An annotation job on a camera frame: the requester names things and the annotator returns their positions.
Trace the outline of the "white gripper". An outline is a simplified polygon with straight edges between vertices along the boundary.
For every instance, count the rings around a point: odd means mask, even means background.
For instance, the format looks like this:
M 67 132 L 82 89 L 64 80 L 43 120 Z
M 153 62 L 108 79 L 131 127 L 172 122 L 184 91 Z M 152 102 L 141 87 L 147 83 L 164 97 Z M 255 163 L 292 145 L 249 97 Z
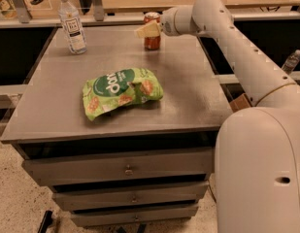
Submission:
M 134 33 L 138 38 L 158 37 L 162 31 L 167 36 L 179 36 L 175 26 L 175 17 L 178 9 L 171 8 L 164 11 L 160 17 L 160 24 L 156 20 L 151 20 L 148 23 L 137 28 Z

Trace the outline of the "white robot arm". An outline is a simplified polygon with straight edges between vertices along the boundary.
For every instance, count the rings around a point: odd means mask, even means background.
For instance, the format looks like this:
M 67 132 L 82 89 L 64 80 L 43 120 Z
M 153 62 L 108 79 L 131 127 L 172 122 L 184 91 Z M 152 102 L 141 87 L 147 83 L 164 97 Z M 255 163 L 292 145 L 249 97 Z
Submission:
M 217 135 L 217 232 L 300 233 L 300 85 L 235 26 L 221 0 L 171 8 L 135 33 L 214 39 L 250 99 Z

